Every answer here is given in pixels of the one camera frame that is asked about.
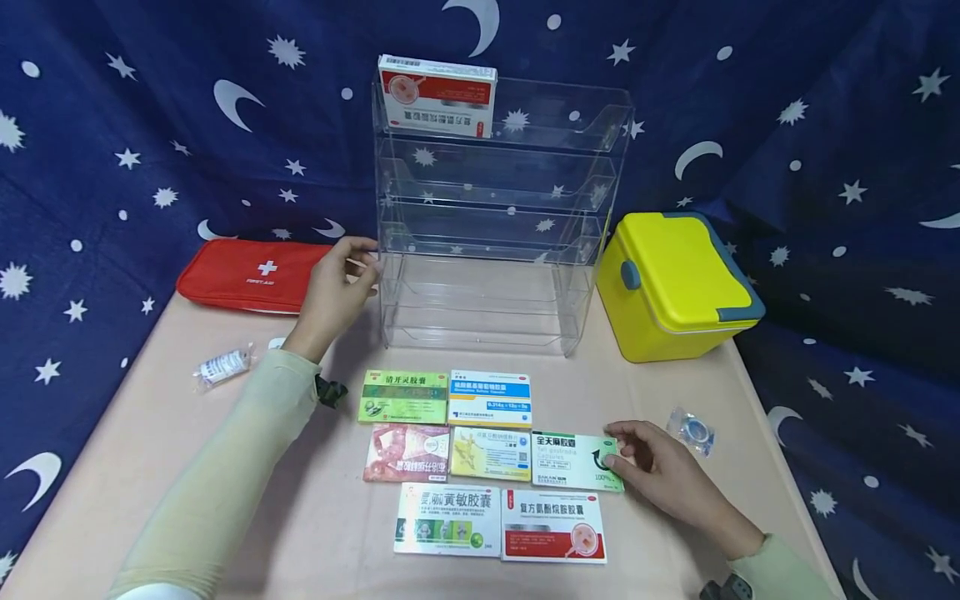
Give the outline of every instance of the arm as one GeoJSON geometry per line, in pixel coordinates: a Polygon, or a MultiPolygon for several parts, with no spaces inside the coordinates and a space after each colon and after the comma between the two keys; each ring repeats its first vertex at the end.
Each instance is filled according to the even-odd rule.
{"type": "Polygon", "coordinates": [[[623,456],[604,459],[607,467],[655,506],[700,529],[756,600],[835,599],[827,582],[782,541],[764,536],[736,510],[686,446],[647,421],[618,421],[607,431],[623,444],[623,456]]]}
{"type": "Polygon", "coordinates": [[[108,598],[213,597],[276,462],[313,414],[317,363],[376,293],[378,265],[366,252],[375,248],[373,240],[343,238],[314,267],[283,349],[267,353],[227,420],[160,502],[108,598]],[[349,283],[347,275],[358,279],[349,283]]]}

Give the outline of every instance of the person's left hand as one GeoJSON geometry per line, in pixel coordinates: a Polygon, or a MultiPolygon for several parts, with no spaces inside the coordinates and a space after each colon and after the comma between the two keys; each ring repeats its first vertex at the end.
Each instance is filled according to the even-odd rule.
{"type": "Polygon", "coordinates": [[[342,237],[310,272],[310,285],[297,325],[283,349],[319,363],[326,349],[347,330],[376,296],[380,264],[370,254],[376,242],[367,237],[342,237]],[[348,276],[356,277],[352,283],[348,276]]]}

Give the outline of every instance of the red first aid bag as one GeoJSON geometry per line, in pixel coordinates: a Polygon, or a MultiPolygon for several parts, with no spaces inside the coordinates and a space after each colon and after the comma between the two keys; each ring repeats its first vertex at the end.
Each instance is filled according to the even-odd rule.
{"type": "Polygon", "coordinates": [[[217,239],[177,279],[185,298],[221,308],[297,315],[310,270],[332,246],[217,239]]]}

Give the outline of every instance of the beige tabletop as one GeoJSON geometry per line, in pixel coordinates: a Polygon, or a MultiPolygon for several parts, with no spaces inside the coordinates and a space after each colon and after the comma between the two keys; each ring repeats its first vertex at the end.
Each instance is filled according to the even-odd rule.
{"type": "MultiPolygon", "coordinates": [[[[384,349],[375,302],[324,359],[359,390],[367,368],[525,372],[537,428],[599,434],[612,420],[666,424],[673,408],[716,427],[705,470],[757,525],[783,537],[842,597],[733,343],[693,361],[632,365],[595,298],[571,358],[384,349]]],[[[73,467],[0,599],[99,598],[151,511],[230,410],[238,379],[198,396],[197,364],[286,335],[289,318],[202,308],[174,296],[73,467]]],[[[365,483],[370,428],[356,397],[318,409],[280,461],[219,598],[696,598],[722,557],[691,529],[626,494],[601,494],[607,565],[505,564],[398,555],[398,484],[365,483]]],[[[454,483],[477,483],[454,477],[454,483]]]]}

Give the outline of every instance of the yellow storage box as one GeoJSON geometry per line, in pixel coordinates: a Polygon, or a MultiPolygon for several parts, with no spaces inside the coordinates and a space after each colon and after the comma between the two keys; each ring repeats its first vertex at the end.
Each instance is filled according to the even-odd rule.
{"type": "Polygon", "coordinates": [[[696,358],[766,311],[695,212],[624,217],[600,262],[597,289],[620,352],[632,363],[696,358]]]}

